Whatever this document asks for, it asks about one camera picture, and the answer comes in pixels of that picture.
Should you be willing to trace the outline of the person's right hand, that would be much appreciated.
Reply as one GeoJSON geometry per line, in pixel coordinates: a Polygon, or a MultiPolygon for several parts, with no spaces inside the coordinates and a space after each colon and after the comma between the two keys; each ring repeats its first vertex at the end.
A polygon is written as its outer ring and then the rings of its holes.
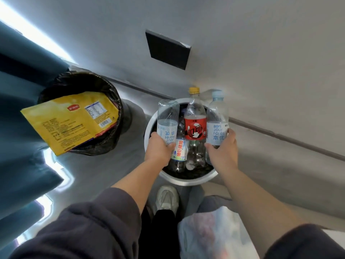
{"type": "Polygon", "coordinates": [[[209,154],[209,158],[214,169],[223,179],[238,170],[238,147],[235,131],[228,129],[227,137],[217,148],[217,153],[209,154]]]}

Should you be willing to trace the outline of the clear bottle light blue cap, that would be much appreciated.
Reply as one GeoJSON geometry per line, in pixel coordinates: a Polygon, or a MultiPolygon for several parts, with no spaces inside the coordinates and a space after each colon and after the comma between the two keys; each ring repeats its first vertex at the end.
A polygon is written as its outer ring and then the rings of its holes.
{"type": "Polygon", "coordinates": [[[227,137],[229,117],[223,92],[221,90],[213,91],[212,98],[213,100],[206,111],[206,143],[213,145],[217,149],[227,137]]]}

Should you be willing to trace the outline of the clear capless plastic bottle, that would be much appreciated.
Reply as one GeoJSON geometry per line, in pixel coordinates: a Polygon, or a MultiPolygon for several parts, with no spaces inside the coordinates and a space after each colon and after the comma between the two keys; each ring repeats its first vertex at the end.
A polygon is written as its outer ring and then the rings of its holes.
{"type": "Polygon", "coordinates": [[[157,134],[169,145],[176,142],[180,104],[176,100],[161,100],[157,111],[157,134]]]}

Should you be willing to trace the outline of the person's right forearm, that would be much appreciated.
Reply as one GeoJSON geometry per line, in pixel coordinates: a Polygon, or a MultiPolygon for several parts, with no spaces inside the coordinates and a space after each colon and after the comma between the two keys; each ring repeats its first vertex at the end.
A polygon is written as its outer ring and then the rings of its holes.
{"type": "Polygon", "coordinates": [[[235,202],[253,245],[263,259],[289,231],[307,222],[237,168],[216,168],[235,202]]]}

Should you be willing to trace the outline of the person's left forearm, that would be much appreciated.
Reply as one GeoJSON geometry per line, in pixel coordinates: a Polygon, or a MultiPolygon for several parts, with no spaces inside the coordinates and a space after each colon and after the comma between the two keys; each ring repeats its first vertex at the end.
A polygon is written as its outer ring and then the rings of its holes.
{"type": "Polygon", "coordinates": [[[155,180],[167,164],[168,159],[146,159],[112,187],[129,194],[135,201],[140,213],[142,213],[155,180]]]}

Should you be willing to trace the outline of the clear bottle colourful label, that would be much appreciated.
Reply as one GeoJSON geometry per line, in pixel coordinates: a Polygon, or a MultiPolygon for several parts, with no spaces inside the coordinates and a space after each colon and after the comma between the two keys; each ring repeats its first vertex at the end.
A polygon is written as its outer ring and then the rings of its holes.
{"type": "Polygon", "coordinates": [[[181,173],[185,170],[187,161],[187,147],[184,138],[176,139],[176,146],[169,161],[171,172],[181,173]]]}

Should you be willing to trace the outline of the red label bottle yellow cap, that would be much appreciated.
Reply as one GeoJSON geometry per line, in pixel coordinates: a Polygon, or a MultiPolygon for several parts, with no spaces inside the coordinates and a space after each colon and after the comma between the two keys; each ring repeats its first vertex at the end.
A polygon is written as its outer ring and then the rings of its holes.
{"type": "Polygon", "coordinates": [[[184,114],[187,140],[187,170],[205,167],[206,110],[198,87],[189,88],[190,100],[184,114]]]}

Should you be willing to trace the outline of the white round waste bin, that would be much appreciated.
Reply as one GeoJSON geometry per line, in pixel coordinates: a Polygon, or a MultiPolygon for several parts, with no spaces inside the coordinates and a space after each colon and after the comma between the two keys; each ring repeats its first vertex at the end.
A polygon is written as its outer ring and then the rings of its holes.
{"type": "MultiPolygon", "coordinates": [[[[144,133],[144,149],[147,149],[151,133],[157,130],[157,112],[149,120],[144,133]]],[[[171,172],[169,166],[165,166],[159,176],[169,183],[190,187],[209,182],[218,175],[212,165],[205,163],[205,166],[196,166],[193,170],[185,170],[181,173],[171,172]]]]}

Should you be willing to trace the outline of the white sneaker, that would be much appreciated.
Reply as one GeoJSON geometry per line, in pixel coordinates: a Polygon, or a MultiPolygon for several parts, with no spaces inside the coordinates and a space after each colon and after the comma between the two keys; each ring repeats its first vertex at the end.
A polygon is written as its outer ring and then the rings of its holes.
{"type": "Polygon", "coordinates": [[[176,216],[179,208],[179,193],[175,187],[170,185],[163,185],[157,192],[156,199],[157,211],[170,210],[176,216]]]}

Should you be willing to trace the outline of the black trouser leg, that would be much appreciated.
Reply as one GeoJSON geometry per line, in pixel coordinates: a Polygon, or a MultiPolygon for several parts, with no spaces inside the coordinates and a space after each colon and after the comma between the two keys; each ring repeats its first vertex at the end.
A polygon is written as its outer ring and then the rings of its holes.
{"type": "Polygon", "coordinates": [[[148,207],[144,208],[138,259],[180,259],[177,220],[172,210],[158,210],[151,218],[148,207]]]}

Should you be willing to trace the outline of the translucent white plastic bag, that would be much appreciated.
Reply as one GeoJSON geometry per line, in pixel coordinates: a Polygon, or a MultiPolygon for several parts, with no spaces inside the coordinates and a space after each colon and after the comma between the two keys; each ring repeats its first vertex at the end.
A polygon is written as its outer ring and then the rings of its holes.
{"type": "Polygon", "coordinates": [[[178,224],[181,259],[259,259],[238,213],[222,206],[178,224]]]}

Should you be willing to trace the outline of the black bin with bag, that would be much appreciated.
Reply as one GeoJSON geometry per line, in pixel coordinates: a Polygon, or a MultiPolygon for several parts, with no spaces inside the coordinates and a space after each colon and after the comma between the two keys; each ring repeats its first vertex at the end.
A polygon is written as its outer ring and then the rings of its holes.
{"type": "Polygon", "coordinates": [[[49,85],[41,91],[37,104],[67,95],[80,94],[82,92],[101,92],[118,108],[119,117],[114,128],[103,135],[91,139],[69,150],[71,153],[86,156],[97,156],[110,152],[118,143],[120,136],[127,132],[132,124],[132,112],[127,103],[120,98],[118,91],[102,76],[92,72],[77,72],[69,70],[58,75],[49,85]]]}

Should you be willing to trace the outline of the dark grey sleeve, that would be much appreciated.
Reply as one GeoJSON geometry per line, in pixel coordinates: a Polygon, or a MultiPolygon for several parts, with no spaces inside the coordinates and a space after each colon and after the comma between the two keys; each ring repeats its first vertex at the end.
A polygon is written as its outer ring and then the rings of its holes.
{"type": "Polygon", "coordinates": [[[136,202],[112,187],[68,206],[8,259],[138,259],[140,231],[136,202]]]}
{"type": "Polygon", "coordinates": [[[304,224],[275,241],[264,259],[345,259],[345,249],[318,226],[304,224]]]}

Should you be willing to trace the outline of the teal curtain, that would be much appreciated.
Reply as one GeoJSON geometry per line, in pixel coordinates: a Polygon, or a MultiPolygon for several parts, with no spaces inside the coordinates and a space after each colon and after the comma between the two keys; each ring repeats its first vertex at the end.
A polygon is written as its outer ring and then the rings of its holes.
{"type": "Polygon", "coordinates": [[[69,65],[0,21],[0,249],[44,216],[36,202],[63,178],[45,163],[46,143],[21,110],[69,65]]]}

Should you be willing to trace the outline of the black square wall panel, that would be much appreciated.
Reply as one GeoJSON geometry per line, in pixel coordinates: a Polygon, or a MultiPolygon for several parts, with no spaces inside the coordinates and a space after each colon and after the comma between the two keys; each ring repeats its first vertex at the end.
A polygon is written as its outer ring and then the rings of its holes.
{"type": "Polygon", "coordinates": [[[191,46],[151,30],[146,30],[145,35],[151,58],[178,69],[186,69],[191,46]]]}

